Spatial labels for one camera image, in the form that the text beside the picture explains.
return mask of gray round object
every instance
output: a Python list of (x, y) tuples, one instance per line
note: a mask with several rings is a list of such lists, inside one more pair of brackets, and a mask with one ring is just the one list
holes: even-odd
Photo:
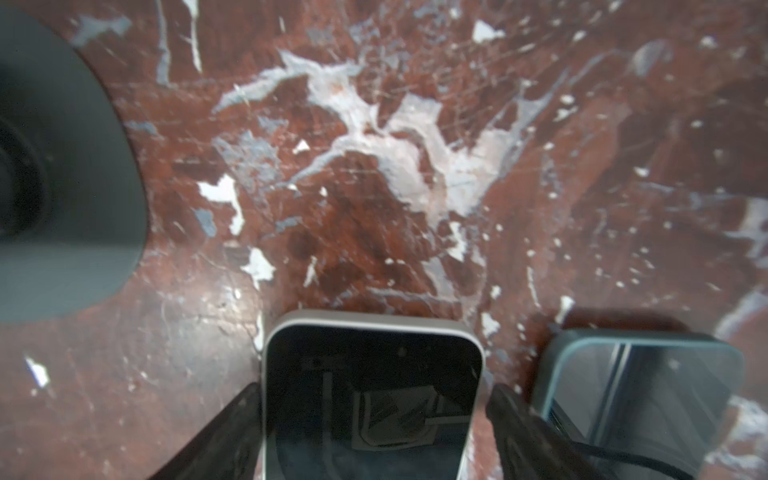
[(147, 236), (134, 156), (72, 48), (2, 4), (0, 120), (31, 145), (45, 179), (38, 221), (0, 239), (0, 323), (70, 313), (115, 293)]

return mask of phone screen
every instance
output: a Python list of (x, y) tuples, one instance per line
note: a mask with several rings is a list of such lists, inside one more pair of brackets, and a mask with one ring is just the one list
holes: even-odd
[(288, 326), (266, 352), (266, 480), (455, 480), (482, 372), (444, 333)]

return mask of black cable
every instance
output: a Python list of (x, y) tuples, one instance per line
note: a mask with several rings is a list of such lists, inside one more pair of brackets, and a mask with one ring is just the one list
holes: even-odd
[(690, 473), (685, 472), (674, 465), (662, 462), (661, 460), (656, 460), (655, 458), (635, 455), (634, 453), (620, 452), (619, 450), (604, 449), (587, 443), (572, 442), (571, 444), (576, 451), (582, 455), (650, 468), (651, 470), (663, 473), (667, 477), (675, 478), (676, 480), (694, 480), (694, 476)]

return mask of worn painted surface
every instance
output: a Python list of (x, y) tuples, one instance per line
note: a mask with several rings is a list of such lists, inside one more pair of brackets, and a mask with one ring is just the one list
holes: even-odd
[[(20, 6), (105, 85), (151, 231), (114, 297), (2, 327), (0, 477), (147, 477), (301, 307), (465, 322), (524, 394), (559, 323), (716, 333), (746, 380), (701, 475), (764, 477), (762, 2)], [(479, 415), (467, 478), (494, 448)]]

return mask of smartphone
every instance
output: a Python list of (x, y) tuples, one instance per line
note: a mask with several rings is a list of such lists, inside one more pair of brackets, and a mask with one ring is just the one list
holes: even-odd
[(300, 310), (262, 361), (266, 480), (455, 480), (485, 356), (461, 323)]

